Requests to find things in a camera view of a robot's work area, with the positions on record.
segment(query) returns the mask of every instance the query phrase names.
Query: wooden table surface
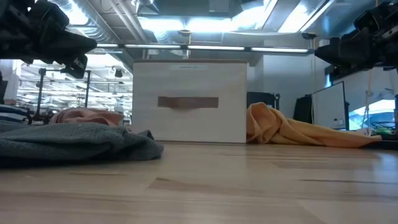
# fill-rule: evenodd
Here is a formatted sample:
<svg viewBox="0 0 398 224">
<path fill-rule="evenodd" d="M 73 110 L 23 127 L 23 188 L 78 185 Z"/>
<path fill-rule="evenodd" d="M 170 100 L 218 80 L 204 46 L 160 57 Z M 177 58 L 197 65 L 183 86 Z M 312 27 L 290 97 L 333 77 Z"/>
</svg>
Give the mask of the wooden table surface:
<svg viewBox="0 0 398 224">
<path fill-rule="evenodd" d="M 156 161 L 0 170 L 0 223 L 398 223 L 397 155 L 166 144 Z"/>
</svg>

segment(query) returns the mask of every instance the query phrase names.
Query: pink cloth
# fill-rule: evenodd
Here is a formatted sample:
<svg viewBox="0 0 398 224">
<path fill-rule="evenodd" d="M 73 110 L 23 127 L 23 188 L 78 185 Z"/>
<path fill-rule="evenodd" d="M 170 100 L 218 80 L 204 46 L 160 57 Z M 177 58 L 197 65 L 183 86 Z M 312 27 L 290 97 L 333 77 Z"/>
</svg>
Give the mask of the pink cloth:
<svg viewBox="0 0 398 224">
<path fill-rule="evenodd" d="M 118 126 L 123 115 L 106 110 L 88 108 L 70 108 L 55 114 L 50 124 L 57 123 L 99 123 L 109 126 Z"/>
</svg>

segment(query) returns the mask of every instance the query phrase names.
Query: gray towel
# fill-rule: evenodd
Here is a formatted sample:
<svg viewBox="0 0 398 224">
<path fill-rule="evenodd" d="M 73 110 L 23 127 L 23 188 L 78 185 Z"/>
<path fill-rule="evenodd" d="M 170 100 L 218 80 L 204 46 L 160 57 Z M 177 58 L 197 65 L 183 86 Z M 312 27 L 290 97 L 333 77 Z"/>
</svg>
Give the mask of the gray towel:
<svg viewBox="0 0 398 224">
<path fill-rule="evenodd" d="M 0 121 L 0 158 L 41 161 L 149 160 L 163 146 L 150 132 L 130 134 L 125 128 L 96 123 L 45 126 Z"/>
</svg>

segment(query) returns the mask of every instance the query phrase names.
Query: orange cloth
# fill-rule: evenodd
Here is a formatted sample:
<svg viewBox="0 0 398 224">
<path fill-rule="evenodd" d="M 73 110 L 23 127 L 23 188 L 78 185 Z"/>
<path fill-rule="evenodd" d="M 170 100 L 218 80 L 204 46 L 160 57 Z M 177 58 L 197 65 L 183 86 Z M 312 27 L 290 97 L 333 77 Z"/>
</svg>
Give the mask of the orange cloth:
<svg viewBox="0 0 398 224">
<path fill-rule="evenodd" d="M 250 105 L 246 112 L 247 142 L 301 144 L 331 147 L 361 147 L 381 141 L 380 136 L 368 137 L 353 131 L 331 128 L 287 119 L 264 103 Z"/>
<path fill-rule="evenodd" d="M 109 126 L 118 126 L 124 118 L 123 115 L 106 110 L 88 108 L 70 108 L 55 114 L 50 124 L 57 123 L 99 123 Z"/>
</svg>

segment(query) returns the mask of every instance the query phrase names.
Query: white storage box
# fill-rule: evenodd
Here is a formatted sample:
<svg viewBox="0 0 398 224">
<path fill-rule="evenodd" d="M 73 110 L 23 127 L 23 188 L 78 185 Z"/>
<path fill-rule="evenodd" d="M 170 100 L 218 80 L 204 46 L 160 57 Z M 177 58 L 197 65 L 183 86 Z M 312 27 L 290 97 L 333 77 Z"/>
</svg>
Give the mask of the white storage box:
<svg viewBox="0 0 398 224">
<path fill-rule="evenodd" d="M 134 64 L 133 131 L 156 140 L 246 141 L 247 64 L 140 60 Z"/>
</svg>

